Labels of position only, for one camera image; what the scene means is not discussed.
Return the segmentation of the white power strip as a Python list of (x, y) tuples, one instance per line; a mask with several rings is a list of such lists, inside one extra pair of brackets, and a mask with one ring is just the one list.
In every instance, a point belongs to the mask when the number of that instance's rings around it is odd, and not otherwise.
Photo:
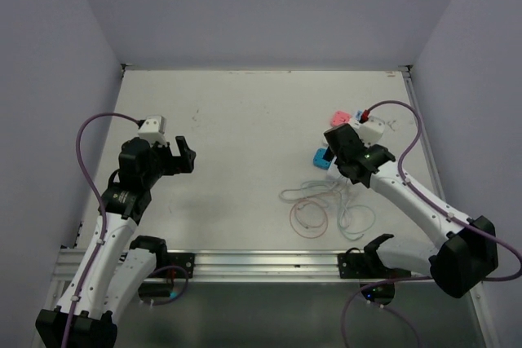
[(326, 170), (325, 180), (335, 183), (349, 183), (349, 179), (339, 172), (338, 167), (335, 163), (332, 163), (330, 167)]

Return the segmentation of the blue plug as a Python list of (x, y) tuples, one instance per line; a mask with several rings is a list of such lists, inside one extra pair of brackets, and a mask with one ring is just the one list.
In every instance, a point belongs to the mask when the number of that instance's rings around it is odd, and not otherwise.
[(322, 169), (322, 170), (327, 170), (331, 165), (331, 161), (327, 161), (324, 158), (325, 153), (326, 153), (325, 148), (318, 148), (316, 150), (314, 157), (312, 158), (312, 164), (315, 167)]

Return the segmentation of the pink plug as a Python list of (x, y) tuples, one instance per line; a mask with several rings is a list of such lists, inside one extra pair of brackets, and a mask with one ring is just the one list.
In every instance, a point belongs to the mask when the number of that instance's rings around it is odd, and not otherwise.
[(334, 113), (334, 115), (331, 117), (330, 124), (333, 127), (340, 126), (342, 124), (349, 123), (351, 119), (352, 119), (352, 115), (350, 113), (343, 112), (343, 111), (336, 111)]

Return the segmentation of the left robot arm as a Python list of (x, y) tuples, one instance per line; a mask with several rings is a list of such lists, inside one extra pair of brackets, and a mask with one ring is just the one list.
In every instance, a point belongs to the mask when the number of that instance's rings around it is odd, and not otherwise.
[(166, 241), (135, 236), (151, 190), (163, 176), (190, 174), (196, 153), (185, 137), (168, 143), (135, 137), (122, 145), (118, 169), (99, 196), (95, 232), (78, 269), (51, 310), (42, 310), (36, 329), (45, 347), (112, 347), (117, 325), (148, 278), (189, 280), (190, 262), (172, 262)]

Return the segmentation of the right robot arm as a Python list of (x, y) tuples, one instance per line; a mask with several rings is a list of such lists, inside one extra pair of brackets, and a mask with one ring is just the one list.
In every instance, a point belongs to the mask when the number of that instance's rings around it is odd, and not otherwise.
[(403, 270), (431, 277), (450, 297), (460, 298), (498, 267), (494, 225), (469, 218), (444, 203), (400, 170), (387, 148), (365, 146), (348, 124), (324, 133), (325, 159), (353, 184), (377, 192), (410, 218), (430, 240), (382, 234), (363, 248), (363, 266), (372, 276)]

